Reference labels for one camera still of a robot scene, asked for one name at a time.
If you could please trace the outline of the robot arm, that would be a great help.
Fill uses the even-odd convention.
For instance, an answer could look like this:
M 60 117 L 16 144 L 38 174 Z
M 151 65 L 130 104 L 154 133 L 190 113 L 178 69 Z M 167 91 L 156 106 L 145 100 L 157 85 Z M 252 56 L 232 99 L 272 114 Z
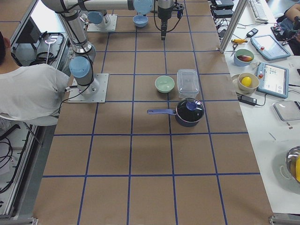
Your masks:
M 134 0 L 133 7 L 138 13 L 133 17 L 133 22 L 136 27 L 144 27 L 148 23 L 147 14 L 151 11 L 153 6 L 152 0 Z M 90 11 L 88 13 L 88 20 L 94 24 L 100 24 L 104 21 L 104 14 L 97 11 Z
M 177 17 L 183 15 L 183 5 L 174 0 L 159 0 L 158 6 L 153 6 L 152 0 L 44 0 L 44 5 L 54 11 L 60 18 L 62 25 L 71 42 L 75 58 L 71 60 L 69 69 L 77 82 L 79 93 L 84 98 L 95 97 L 101 93 L 102 82 L 93 72 L 93 61 L 96 50 L 88 41 L 83 24 L 79 18 L 79 10 L 102 13 L 108 9 L 136 10 L 145 15 L 152 9 L 157 10 L 161 20 L 161 39 L 168 33 L 167 22 L 174 11 Z

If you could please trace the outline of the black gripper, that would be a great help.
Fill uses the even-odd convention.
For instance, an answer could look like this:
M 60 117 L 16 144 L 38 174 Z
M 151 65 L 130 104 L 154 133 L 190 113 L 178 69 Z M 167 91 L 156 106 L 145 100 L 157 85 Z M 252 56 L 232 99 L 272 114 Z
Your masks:
M 172 17 L 173 12 L 177 12 L 177 18 L 180 19 L 183 16 L 183 4 L 176 0 L 158 0 L 157 12 L 161 19 L 161 40 L 165 40 L 168 19 Z

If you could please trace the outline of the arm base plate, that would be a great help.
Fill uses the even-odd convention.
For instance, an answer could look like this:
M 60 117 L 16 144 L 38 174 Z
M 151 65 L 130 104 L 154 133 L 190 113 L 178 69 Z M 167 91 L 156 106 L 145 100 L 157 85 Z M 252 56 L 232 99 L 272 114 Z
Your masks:
M 108 73 L 94 74 L 94 81 L 87 88 L 87 90 L 85 90 L 85 87 L 77 85 L 77 81 L 74 78 L 72 85 L 76 87 L 70 90 L 67 102 L 71 104 L 104 104 L 106 99 L 108 80 Z
M 100 33 L 115 32 L 117 18 L 117 14 L 107 14 L 104 16 L 103 21 L 100 24 L 90 23 L 87 27 L 87 31 Z

